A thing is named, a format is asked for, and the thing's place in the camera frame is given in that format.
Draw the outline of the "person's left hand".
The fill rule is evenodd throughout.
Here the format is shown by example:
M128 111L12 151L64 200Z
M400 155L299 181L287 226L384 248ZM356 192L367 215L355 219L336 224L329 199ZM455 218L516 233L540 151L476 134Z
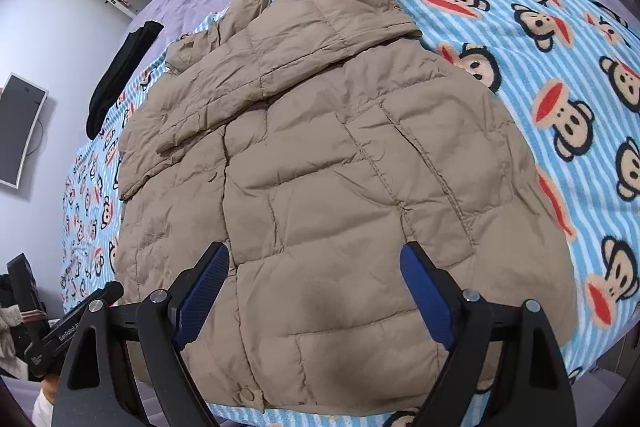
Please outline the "person's left hand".
M32 408L32 423L35 427L51 427L56 392L58 391L58 375L47 375L40 383L40 392Z

